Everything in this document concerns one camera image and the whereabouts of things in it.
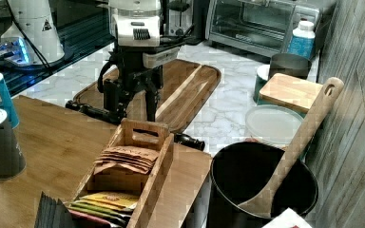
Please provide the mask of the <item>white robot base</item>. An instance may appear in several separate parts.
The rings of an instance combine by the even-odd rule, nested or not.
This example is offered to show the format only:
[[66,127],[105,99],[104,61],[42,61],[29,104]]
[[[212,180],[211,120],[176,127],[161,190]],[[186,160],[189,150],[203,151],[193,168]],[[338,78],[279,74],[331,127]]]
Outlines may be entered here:
[[1,35],[0,57],[18,67],[50,67],[67,54],[52,19],[49,0],[5,0],[11,26]]

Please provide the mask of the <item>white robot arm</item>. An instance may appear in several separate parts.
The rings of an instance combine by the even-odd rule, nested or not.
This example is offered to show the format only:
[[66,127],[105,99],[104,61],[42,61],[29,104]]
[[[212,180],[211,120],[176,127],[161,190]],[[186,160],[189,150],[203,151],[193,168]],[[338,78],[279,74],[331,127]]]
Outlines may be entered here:
[[134,96],[145,92],[146,119],[155,120],[160,89],[163,87],[163,67],[147,66],[144,55],[160,44],[160,0],[109,0],[110,33],[116,44],[101,72],[118,68],[115,80],[98,80],[97,88],[104,94],[108,118],[119,124]]

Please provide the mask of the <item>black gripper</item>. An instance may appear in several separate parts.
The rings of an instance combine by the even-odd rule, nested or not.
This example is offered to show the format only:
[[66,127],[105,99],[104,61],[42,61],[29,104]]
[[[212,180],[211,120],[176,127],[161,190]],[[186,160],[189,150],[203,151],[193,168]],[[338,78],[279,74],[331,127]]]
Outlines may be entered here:
[[130,96],[145,91],[146,119],[155,121],[159,90],[163,87],[162,65],[150,66],[144,55],[159,54],[159,47],[121,47],[110,52],[109,64],[118,68],[118,78],[104,81],[104,109],[113,124],[126,117]]

